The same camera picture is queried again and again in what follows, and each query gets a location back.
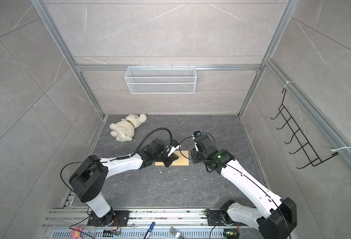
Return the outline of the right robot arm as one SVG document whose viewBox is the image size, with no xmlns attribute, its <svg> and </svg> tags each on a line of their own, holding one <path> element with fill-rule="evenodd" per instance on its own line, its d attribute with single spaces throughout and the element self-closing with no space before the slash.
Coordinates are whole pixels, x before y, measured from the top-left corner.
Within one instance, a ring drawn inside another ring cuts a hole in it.
<svg viewBox="0 0 351 239">
<path fill-rule="evenodd" d="M 245 224 L 257 229 L 265 239 L 287 239 L 298 224 L 297 205 L 291 198 L 281 198 L 249 174 L 227 150 L 217 150 L 209 133 L 196 131 L 192 135 L 195 148 L 190 161 L 202 162 L 207 172 L 216 172 L 234 184 L 254 208 L 229 200 L 220 208 L 226 224 Z"/>
</svg>

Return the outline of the pink object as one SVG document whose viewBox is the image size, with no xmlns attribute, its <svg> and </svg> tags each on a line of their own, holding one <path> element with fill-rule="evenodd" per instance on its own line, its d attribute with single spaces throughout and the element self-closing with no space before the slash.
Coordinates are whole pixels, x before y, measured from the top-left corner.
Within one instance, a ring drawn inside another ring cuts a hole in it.
<svg viewBox="0 0 351 239">
<path fill-rule="evenodd" d="M 71 231 L 72 239 L 82 239 L 83 228 L 73 227 Z"/>
</svg>

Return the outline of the yellow envelope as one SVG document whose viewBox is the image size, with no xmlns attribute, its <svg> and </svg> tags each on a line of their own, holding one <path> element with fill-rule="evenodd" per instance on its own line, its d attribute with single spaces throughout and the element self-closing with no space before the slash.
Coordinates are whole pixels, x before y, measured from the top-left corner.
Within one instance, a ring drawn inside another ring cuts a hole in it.
<svg viewBox="0 0 351 239">
<path fill-rule="evenodd" d="M 179 156 L 179 159 L 174 161 L 171 166 L 189 166 L 189 160 L 187 159 L 188 151 L 176 150 L 174 153 L 177 156 Z M 155 166 L 164 166 L 164 165 L 160 161 L 156 161 Z"/>
</svg>

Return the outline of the white teddy bear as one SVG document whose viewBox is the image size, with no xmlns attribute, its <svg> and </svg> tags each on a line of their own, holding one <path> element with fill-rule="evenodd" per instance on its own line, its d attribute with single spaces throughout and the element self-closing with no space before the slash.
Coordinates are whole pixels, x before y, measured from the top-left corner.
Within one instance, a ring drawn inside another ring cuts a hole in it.
<svg viewBox="0 0 351 239">
<path fill-rule="evenodd" d="M 135 129 L 147 121 L 145 114 L 130 114 L 117 123 L 112 123 L 109 128 L 111 136 L 119 142 L 132 141 L 135 135 Z"/>
</svg>

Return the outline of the blue marker pen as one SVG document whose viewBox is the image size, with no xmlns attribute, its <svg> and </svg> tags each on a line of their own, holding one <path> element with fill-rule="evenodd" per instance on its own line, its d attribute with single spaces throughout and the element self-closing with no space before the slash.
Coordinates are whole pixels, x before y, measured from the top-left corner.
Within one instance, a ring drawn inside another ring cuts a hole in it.
<svg viewBox="0 0 351 239">
<path fill-rule="evenodd" d="M 150 238 L 150 235 L 152 234 L 152 230 L 155 226 L 155 222 L 152 222 L 149 229 L 147 230 L 145 236 L 144 236 L 144 239 L 149 239 Z"/>
</svg>

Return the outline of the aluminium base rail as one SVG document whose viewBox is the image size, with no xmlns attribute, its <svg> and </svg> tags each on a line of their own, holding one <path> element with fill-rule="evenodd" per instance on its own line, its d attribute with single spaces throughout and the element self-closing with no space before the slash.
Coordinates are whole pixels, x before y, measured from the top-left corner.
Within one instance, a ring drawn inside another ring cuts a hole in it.
<svg viewBox="0 0 351 239">
<path fill-rule="evenodd" d="M 245 224 L 226 224 L 218 209 L 117 209 L 117 220 L 102 226 L 86 208 L 50 210 L 39 239 L 71 239 L 73 227 L 83 228 L 82 239 L 142 239 L 152 222 L 151 239 L 172 239 L 174 227 L 186 239 L 261 239 L 257 229 Z"/>
</svg>

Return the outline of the silver fork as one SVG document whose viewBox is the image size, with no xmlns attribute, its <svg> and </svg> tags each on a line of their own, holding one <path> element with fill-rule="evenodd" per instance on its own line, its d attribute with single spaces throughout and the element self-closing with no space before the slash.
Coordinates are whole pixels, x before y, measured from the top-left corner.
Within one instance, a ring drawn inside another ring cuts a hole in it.
<svg viewBox="0 0 351 239">
<path fill-rule="evenodd" d="M 185 239 L 185 237 L 179 231 L 177 231 L 174 227 L 170 227 L 169 231 L 170 231 L 171 235 L 173 237 L 175 237 L 176 239 Z"/>
</svg>

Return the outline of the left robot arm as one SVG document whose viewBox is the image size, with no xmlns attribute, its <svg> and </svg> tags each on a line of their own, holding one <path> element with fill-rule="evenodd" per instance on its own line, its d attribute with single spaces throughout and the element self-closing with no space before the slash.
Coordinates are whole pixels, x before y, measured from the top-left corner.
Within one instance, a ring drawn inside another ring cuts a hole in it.
<svg viewBox="0 0 351 239">
<path fill-rule="evenodd" d="M 168 145 L 163 140 L 156 138 L 150 144 L 142 147 L 149 136 L 161 130 L 169 134 L 170 142 Z M 68 181 L 63 180 L 62 182 L 92 210 L 102 226 L 109 226 L 117 220 L 117 217 L 101 192 L 106 179 L 126 171 L 143 169 L 151 166 L 154 162 L 162 162 L 164 166 L 169 167 L 178 159 L 174 152 L 179 147 L 180 143 L 173 139 L 171 131 L 160 127 L 146 135 L 135 151 L 128 155 L 112 158 L 98 158 L 91 155 L 84 161 L 78 162 L 79 167 Z"/>
</svg>

